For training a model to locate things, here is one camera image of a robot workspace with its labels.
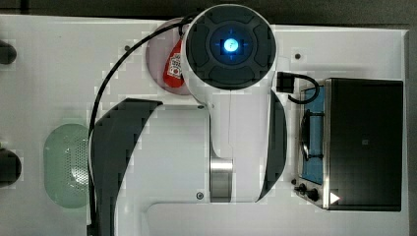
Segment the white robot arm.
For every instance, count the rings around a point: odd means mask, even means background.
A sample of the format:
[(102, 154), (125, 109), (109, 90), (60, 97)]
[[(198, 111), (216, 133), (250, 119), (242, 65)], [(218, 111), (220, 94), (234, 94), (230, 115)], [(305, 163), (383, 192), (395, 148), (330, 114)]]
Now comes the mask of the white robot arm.
[(286, 155), (286, 120), (272, 90), (277, 42), (241, 5), (179, 23), (180, 69), (193, 105), (125, 98), (89, 131), (89, 236), (149, 236), (157, 204), (255, 203)]

